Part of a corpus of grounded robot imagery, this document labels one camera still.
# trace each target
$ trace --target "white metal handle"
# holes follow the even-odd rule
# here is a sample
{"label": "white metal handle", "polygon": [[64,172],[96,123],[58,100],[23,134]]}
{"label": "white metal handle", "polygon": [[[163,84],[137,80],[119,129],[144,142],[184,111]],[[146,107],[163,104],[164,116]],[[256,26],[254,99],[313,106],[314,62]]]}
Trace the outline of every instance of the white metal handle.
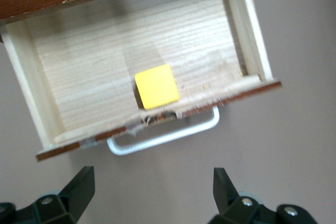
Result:
{"label": "white metal handle", "polygon": [[144,149],[154,147],[160,144],[164,144],[173,140],[177,140],[179,138],[183,138],[186,136],[190,136],[202,131],[209,130],[213,127],[215,127],[219,122],[219,110],[218,107],[212,108],[212,117],[202,123],[189,126],[174,132],[169,132],[165,135],[157,136],[150,138],[148,140],[145,140],[140,143],[120,146],[118,145],[113,138],[108,138],[107,145],[110,149],[110,151],[116,155],[122,156],[122,155],[128,155],[134,152],[142,151]]}

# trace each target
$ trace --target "gray floor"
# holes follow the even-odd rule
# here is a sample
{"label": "gray floor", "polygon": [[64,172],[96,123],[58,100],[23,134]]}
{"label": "gray floor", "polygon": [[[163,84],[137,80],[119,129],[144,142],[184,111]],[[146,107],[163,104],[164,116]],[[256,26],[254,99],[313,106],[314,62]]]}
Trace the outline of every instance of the gray floor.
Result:
{"label": "gray floor", "polygon": [[0,45],[0,201],[25,207],[94,165],[96,194],[79,223],[207,223],[215,166],[271,209],[297,204],[336,219],[335,0],[255,0],[283,88],[221,108],[213,130],[134,155],[105,144],[36,163],[41,149]]}

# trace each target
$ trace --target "drawer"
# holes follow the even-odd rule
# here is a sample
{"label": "drawer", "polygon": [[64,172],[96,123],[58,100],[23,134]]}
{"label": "drawer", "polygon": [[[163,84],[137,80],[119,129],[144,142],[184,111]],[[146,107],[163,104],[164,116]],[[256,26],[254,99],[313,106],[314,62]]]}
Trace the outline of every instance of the drawer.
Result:
{"label": "drawer", "polygon": [[[0,28],[38,160],[281,86],[253,0],[75,2]],[[163,64],[180,99],[145,110],[134,75]]]}

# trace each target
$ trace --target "open drawer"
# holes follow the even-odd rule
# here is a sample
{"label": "open drawer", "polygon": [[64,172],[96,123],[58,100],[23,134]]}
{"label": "open drawer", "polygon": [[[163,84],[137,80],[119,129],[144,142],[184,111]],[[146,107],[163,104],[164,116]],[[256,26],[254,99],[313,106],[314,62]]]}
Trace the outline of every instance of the open drawer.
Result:
{"label": "open drawer", "polygon": [[[93,0],[0,28],[38,160],[279,87],[253,0]],[[170,64],[180,100],[141,107],[134,75]]]}

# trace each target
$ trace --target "yellow cube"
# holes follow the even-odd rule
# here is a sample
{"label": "yellow cube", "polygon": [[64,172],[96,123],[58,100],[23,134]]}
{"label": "yellow cube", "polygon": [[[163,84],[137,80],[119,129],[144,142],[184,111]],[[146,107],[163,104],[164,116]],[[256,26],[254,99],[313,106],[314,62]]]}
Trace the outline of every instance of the yellow cube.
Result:
{"label": "yellow cube", "polygon": [[146,110],[175,102],[180,98],[172,69],[168,64],[137,73],[135,82]]}

